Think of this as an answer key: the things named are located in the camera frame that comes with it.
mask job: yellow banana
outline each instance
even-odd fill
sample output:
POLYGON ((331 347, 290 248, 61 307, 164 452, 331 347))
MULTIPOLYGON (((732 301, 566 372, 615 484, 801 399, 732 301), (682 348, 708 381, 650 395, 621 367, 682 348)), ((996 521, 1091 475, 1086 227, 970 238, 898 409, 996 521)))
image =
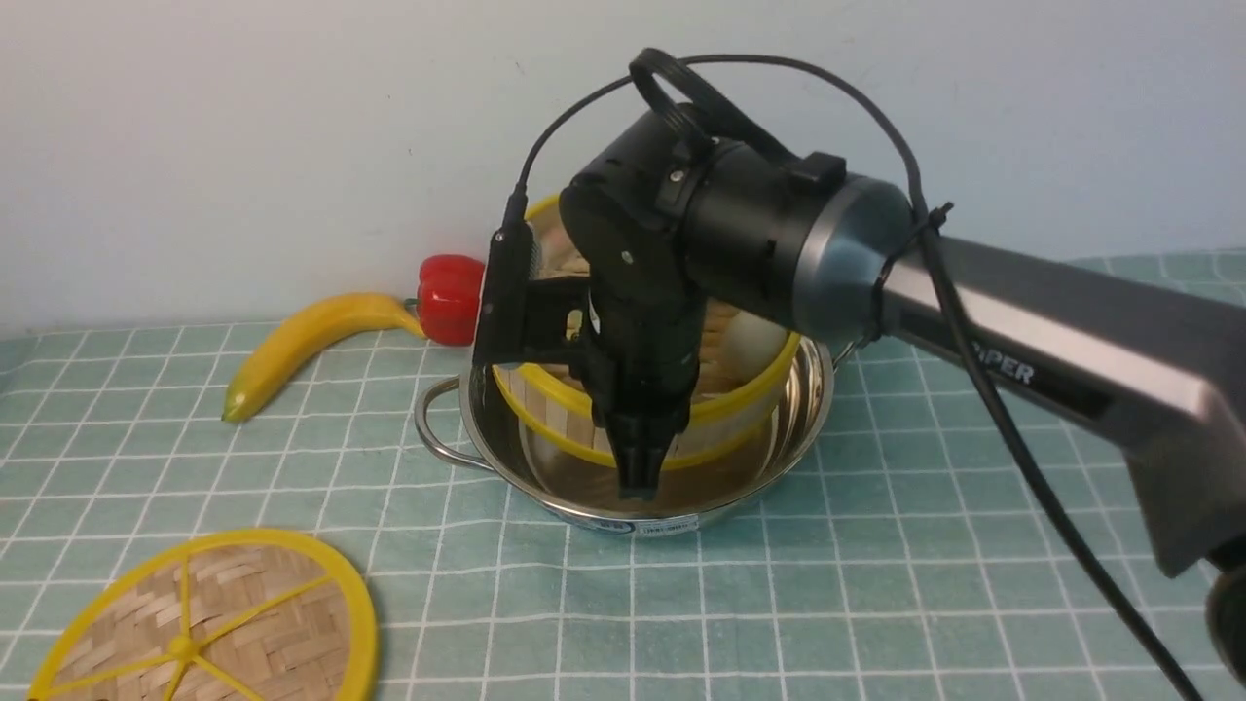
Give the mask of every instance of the yellow banana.
POLYGON ((420 321, 386 294, 339 294, 297 311, 238 369, 226 390, 221 420, 240 423, 255 416, 304 364, 329 345, 364 330, 391 327, 424 336, 420 321))

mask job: stainless steel pot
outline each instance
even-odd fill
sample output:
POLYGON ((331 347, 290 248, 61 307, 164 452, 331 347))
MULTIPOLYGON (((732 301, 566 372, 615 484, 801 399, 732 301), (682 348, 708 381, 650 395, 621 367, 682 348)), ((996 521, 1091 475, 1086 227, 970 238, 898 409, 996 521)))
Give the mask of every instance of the stainless steel pot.
POLYGON ((825 345, 802 340, 769 425, 723 458, 664 472, 658 497, 650 503, 618 499, 618 477, 612 468, 569 456, 523 426, 487 369, 468 369, 421 393, 415 428, 442 461, 497 473, 569 524, 637 537, 674 535, 721 519, 796 466, 826 422, 835 366, 825 345), (455 390, 480 458, 447 447, 429 426, 434 400, 455 390))

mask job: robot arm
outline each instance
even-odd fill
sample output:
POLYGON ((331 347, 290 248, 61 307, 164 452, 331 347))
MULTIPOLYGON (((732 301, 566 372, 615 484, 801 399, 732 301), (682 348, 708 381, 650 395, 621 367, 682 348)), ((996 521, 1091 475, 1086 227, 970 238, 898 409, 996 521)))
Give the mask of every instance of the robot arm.
MULTIPOLYGON (((653 57, 647 50, 642 59, 647 55, 653 57)), ((1165 574, 1175 576, 1199 559, 1225 573, 1209 600, 1209 625, 1226 664, 1242 677, 1246 309, 954 238, 932 248, 928 228, 915 239, 922 230, 915 218, 926 209, 912 153, 851 86, 819 73, 870 110, 901 149, 916 212, 900 188, 847 172, 842 158, 817 152, 796 158, 769 134, 758 137, 760 129, 699 78, 685 82, 697 102, 729 118, 715 122, 699 106, 662 105, 652 76, 637 73, 643 64, 633 64, 633 77, 653 110, 559 198, 589 275, 531 279, 538 255, 522 222, 523 183, 536 149, 558 123, 627 81, 577 103, 530 154, 492 238, 472 364, 566 364, 607 433, 621 496, 652 499, 669 446, 687 427, 706 298, 826 344, 893 335, 953 364, 969 357, 964 336, 972 331, 978 359, 967 370, 988 402, 997 398, 983 371, 999 387, 1121 449, 1165 574), (697 123, 706 128, 689 127, 697 123), (934 255, 930 265, 923 250, 934 255), (939 296, 947 301, 948 294, 959 298, 963 316, 954 304, 944 313, 939 296), (591 322, 567 339, 572 310, 591 322)), ((670 66, 668 80, 687 71, 674 59, 670 66)), ((1014 454, 1027 479, 1033 473, 1047 489, 1024 447, 1014 454)), ((1044 509, 1060 530, 1057 515, 1067 517, 1058 502, 1044 509)), ((1096 584, 1165 674, 1184 697, 1196 699, 1075 529, 1065 530, 1062 538, 1070 549, 1080 543, 1079 562, 1106 579, 1096 584)))

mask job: white wall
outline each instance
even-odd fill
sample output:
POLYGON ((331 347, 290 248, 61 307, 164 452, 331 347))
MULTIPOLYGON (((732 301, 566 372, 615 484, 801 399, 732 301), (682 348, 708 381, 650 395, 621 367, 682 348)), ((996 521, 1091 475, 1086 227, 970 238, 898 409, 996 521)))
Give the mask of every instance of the white wall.
MULTIPOLYGON (((782 52, 908 134, 952 233, 1045 255, 1246 240, 1240 0, 0 2, 0 336, 411 294, 482 254, 521 157, 647 45, 782 52)), ((898 178, 844 97, 705 68, 799 151, 898 178)), ((538 163, 549 192, 634 118, 538 163)))

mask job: red bell pepper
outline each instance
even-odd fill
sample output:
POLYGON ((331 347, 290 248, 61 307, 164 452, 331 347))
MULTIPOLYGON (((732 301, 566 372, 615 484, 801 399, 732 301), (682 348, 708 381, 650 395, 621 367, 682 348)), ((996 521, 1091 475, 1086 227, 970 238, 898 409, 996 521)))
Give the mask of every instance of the red bell pepper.
POLYGON ((461 255, 459 253, 439 253, 425 258, 425 260, 420 263, 420 281, 424 281, 424 278, 431 274, 440 273, 450 273, 471 279, 483 279, 485 263, 481 263, 471 255, 461 255))
POLYGON ((480 314, 485 263, 467 255, 432 255, 420 265, 420 289, 409 303, 425 335, 442 345, 471 345, 480 314))

